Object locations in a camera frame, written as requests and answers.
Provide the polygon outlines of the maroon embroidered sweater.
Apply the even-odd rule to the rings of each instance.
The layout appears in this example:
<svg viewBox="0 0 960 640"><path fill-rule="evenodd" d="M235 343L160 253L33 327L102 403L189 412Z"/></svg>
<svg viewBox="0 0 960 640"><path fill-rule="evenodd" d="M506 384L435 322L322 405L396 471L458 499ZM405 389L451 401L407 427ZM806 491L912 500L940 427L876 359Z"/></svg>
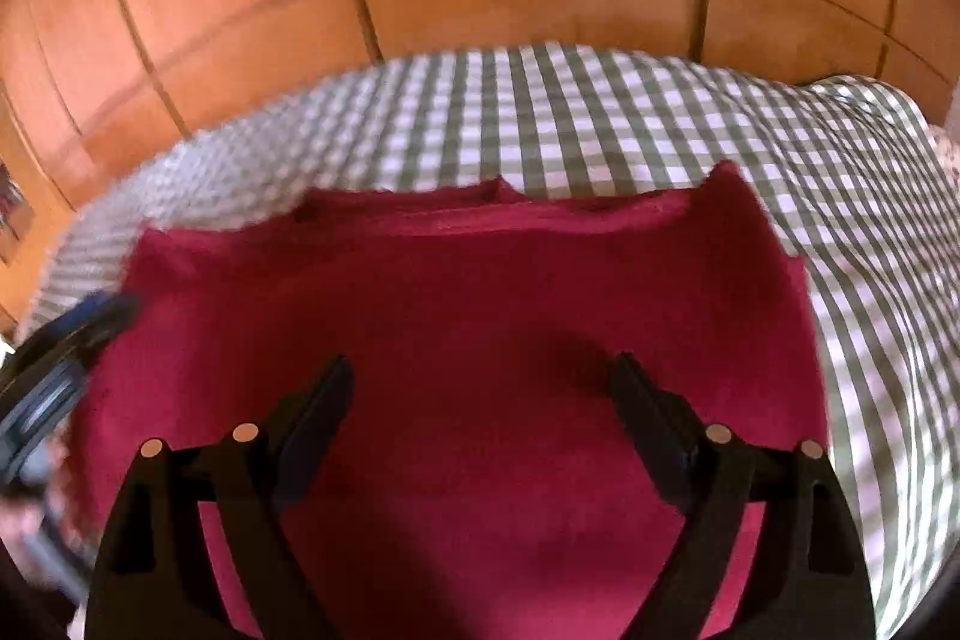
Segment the maroon embroidered sweater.
<svg viewBox="0 0 960 640"><path fill-rule="evenodd" d="M283 528L348 638L619 635L682 525L605 391L619 354L747 442L828 435L804 265L731 164L148 229L124 287L139 318L71 424L76 515L103 528L147 438L217 442L345 357L352 408Z"/></svg>

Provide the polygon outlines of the green white checkered bedspread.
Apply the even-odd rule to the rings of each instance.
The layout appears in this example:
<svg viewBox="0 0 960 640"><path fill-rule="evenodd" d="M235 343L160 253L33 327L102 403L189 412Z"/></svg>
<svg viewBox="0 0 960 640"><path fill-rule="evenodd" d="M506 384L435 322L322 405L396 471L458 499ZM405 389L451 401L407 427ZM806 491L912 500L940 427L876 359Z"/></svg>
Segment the green white checkered bedspread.
<svg viewBox="0 0 960 640"><path fill-rule="evenodd" d="M244 226L313 185L626 195L727 159L811 265L833 463L893 637L958 544L958 184L940 142L909 94L866 76L789 86L558 44L399 58L149 159L65 230L21 330L116 286L145 224Z"/></svg>

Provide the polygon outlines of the floral white pillow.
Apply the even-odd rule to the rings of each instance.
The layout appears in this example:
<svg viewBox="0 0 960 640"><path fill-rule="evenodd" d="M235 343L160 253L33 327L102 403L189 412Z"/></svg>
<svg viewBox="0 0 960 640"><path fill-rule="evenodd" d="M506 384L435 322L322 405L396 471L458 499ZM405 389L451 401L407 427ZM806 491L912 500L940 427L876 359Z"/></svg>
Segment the floral white pillow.
<svg viewBox="0 0 960 640"><path fill-rule="evenodd" d="M953 188L960 191L960 145L942 127L929 125L928 138L940 167L946 171Z"/></svg>

